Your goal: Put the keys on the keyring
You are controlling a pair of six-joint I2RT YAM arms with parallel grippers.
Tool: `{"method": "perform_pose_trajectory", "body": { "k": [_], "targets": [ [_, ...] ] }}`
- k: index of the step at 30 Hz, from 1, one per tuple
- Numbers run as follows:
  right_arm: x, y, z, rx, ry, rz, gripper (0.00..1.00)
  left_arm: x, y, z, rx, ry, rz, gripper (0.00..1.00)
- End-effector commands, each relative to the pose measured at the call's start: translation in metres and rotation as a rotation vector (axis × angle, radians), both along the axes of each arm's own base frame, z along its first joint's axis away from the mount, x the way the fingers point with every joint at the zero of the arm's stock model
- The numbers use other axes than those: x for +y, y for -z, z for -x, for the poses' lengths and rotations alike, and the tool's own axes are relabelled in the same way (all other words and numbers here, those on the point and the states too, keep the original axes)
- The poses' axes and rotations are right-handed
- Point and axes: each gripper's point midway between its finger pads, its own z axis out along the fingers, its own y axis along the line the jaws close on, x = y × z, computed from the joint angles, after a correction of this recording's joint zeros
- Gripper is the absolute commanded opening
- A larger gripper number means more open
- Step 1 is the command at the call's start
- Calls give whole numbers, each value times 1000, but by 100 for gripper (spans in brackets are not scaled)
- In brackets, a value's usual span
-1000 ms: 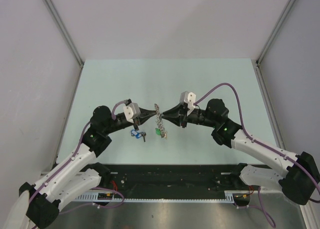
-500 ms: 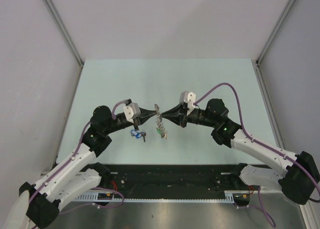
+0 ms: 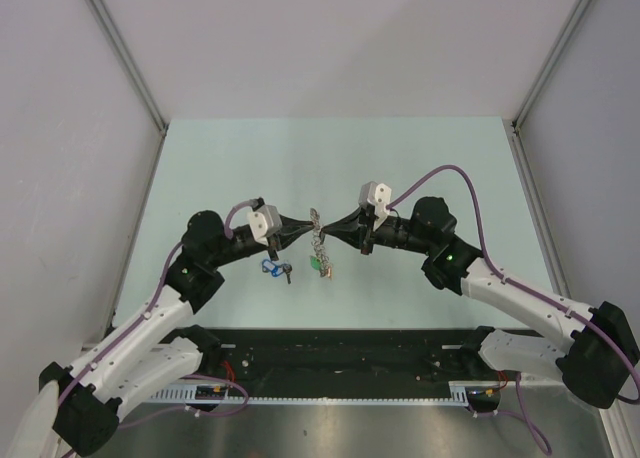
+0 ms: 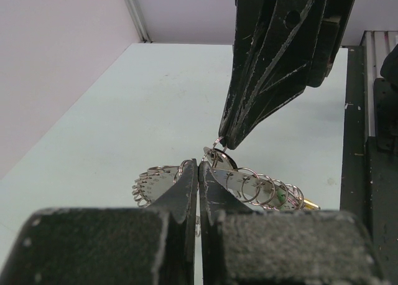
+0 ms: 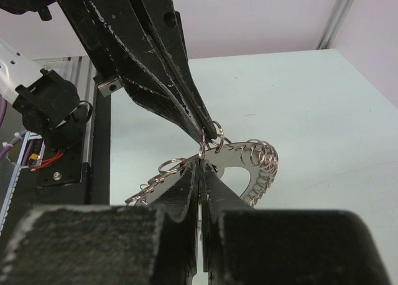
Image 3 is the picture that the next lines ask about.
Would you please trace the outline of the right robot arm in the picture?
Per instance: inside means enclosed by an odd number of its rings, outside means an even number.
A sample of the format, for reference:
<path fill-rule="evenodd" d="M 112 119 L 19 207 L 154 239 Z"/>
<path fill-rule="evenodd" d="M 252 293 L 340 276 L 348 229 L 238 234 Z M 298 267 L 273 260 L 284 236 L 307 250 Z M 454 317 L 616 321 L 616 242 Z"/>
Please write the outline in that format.
<path fill-rule="evenodd" d="M 368 255 L 375 246 L 418 253 L 437 289 L 490 305 L 523 323 L 533 335 L 518 337 L 493 327 L 476 329 L 461 354 L 463 371 L 484 379 L 494 370 L 518 371 L 563 383 L 588 405 L 608 409 L 621 396 L 639 347 L 618 306 L 599 307 L 547 295 L 489 264 L 480 249 L 455 233 L 456 218 L 445 201 L 419 199 L 410 218 L 378 220 L 372 205 L 322 228 Z"/>

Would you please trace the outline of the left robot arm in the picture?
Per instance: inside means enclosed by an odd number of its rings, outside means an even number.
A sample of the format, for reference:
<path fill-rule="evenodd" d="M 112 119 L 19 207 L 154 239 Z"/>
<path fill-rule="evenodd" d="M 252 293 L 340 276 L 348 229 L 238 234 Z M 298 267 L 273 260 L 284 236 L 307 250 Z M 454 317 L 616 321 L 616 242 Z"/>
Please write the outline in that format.
<path fill-rule="evenodd" d="M 152 349 L 195 316 L 224 283 L 220 267 L 256 254 L 275 259 L 314 225 L 283 216 L 256 199 L 247 222 L 230 227 L 211 210 L 195 213 L 172 248 L 153 295 L 90 351 L 39 375 L 39 385 L 58 386 L 53 431 L 72 453 L 87 457 L 102 448 L 139 403 L 195 373 L 207 378 L 221 365 L 220 342 L 199 326 L 156 356 Z"/>

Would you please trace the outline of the metal disc keyring holder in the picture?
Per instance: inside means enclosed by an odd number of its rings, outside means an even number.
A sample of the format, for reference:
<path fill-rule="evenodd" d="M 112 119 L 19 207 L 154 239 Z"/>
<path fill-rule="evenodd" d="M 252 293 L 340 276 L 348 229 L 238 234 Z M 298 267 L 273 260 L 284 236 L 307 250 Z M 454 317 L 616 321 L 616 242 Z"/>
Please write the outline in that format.
<path fill-rule="evenodd" d="M 322 226 L 320 222 L 320 214 L 315 208 L 310 209 L 310 219 L 314 223 L 314 229 L 312 230 L 311 245 L 314 254 L 322 263 L 322 269 L 317 271 L 321 278 L 333 278 L 333 267 L 330 262 L 329 256 L 326 251 L 324 243 L 324 235 L 322 234 Z"/>

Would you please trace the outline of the blue tagged key bunch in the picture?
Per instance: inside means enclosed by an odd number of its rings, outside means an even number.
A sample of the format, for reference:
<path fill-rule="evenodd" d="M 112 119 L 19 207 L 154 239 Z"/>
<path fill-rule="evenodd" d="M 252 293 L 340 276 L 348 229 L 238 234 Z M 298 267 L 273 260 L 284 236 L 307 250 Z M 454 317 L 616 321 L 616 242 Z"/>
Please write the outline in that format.
<path fill-rule="evenodd" d="M 288 284 L 292 283 L 291 274 L 293 267 L 288 262 L 276 262 L 271 259 L 264 259 L 261 262 L 261 271 L 269 274 L 273 278 L 284 276 Z"/>

